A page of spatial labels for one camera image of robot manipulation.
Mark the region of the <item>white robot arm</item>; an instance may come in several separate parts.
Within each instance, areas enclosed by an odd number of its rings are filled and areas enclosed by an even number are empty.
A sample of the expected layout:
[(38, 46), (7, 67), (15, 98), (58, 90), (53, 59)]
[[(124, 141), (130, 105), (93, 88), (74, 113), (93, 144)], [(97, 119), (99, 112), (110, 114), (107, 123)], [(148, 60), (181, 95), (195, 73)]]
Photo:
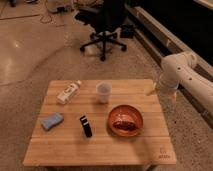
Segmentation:
[(198, 56), (192, 51), (165, 56), (161, 60), (162, 73), (149, 90), (149, 94), (158, 90), (174, 95), (178, 85), (181, 84), (213, 114), (213, 82), (194, 70), (197, 61)]

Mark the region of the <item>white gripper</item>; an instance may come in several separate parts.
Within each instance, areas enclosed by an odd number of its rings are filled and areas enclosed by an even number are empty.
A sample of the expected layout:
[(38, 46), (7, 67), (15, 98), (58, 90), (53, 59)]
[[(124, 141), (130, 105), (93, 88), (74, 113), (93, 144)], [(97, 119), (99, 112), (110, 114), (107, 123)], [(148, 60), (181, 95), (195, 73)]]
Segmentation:
[(171, 101), (175, 101), (177, 98), (178, 83), (169, 77), (167, 74), (162, 73), (156, 81), (153, 82), (151, 88), (146, 92), (147, 96), (154, 93), (161, 92)]

